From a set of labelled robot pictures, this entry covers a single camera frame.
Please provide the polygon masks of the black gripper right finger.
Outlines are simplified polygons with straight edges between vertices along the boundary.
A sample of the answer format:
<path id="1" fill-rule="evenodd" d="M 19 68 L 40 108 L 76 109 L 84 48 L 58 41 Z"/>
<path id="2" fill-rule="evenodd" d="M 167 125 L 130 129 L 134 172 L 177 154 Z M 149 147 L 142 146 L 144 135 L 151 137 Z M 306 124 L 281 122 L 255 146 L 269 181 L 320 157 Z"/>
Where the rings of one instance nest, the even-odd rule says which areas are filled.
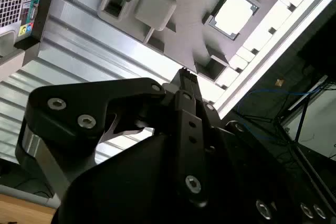
<path id="1" fill-rule="evenodd" d="M 226 140 L 229 135 L 233 135 L 248 153 L 256 156 L 266 155 L 265 147 L 242 121 L 222 121 L 217 110 L 203 100 L 196 75 L 188 71 L 187 78 L 191 82 L 192 93 L 196 99 L 196 115 L 202 119 L 204 141 L 207 145 L 214 144 L 216 140 Z"/>

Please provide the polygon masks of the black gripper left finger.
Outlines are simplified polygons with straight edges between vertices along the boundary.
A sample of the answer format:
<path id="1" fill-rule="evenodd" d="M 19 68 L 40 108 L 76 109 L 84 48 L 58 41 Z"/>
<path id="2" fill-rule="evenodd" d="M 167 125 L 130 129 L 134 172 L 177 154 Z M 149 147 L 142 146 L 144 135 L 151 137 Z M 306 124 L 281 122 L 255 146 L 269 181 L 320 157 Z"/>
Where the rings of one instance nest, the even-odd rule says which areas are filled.
<path id="1" fill-rule="evenodd" d="M 20 166 L 60 197 L 82 174 L 153 136 L 200 140 L 187 69 L 150 78 L 44 86 L 28 97 L 15 149 Z"/>

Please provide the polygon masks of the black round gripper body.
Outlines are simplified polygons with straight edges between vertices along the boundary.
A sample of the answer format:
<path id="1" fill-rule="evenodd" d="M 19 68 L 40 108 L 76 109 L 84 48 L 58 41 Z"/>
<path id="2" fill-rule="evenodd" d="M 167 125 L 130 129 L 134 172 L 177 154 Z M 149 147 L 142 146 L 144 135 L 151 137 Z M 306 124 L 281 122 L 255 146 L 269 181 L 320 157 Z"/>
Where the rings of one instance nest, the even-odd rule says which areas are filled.
<path id="1" fill-rule="evenodd" d="M 79 176 L 53 223 L 335 223 L 252 136 L 153 136 Z"/>

